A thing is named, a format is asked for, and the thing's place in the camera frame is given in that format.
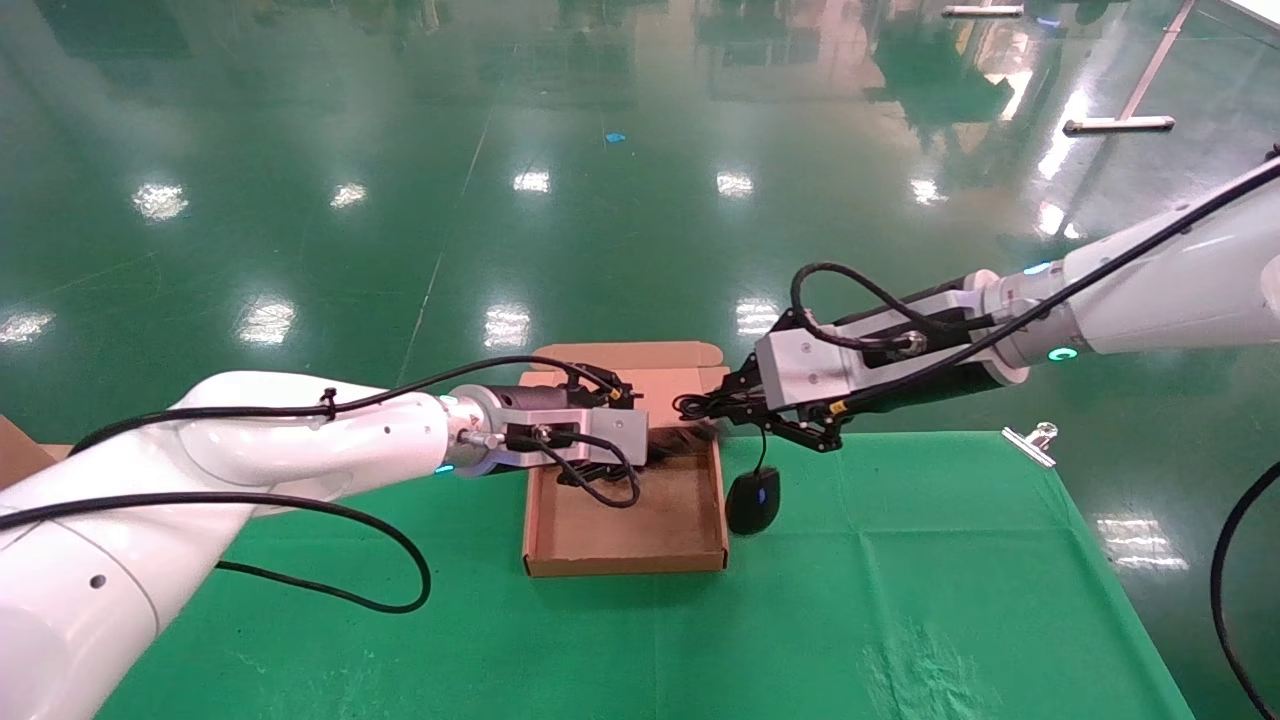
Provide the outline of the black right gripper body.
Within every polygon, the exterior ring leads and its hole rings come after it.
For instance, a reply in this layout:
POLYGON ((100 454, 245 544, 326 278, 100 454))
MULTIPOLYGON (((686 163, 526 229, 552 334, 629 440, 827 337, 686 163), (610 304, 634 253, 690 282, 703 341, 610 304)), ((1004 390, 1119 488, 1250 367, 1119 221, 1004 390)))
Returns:
POLYGON ((723 419, 728 423, 795 423, 801 418, 795 409, 769 410, 758 360, 746 360, 722 382, 723 419))

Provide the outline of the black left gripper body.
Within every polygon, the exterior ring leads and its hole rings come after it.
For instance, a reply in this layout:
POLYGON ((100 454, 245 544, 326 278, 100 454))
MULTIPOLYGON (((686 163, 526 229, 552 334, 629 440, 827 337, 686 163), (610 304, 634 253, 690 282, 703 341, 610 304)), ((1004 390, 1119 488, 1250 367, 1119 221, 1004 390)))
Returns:
POLYGON ((671 459, 671 429, 652 427, 644 410, 586 410, 571 432, 596 442, 570 441, 586 456, 559 470, 563 487, 637 487, 640 474, 671 459))

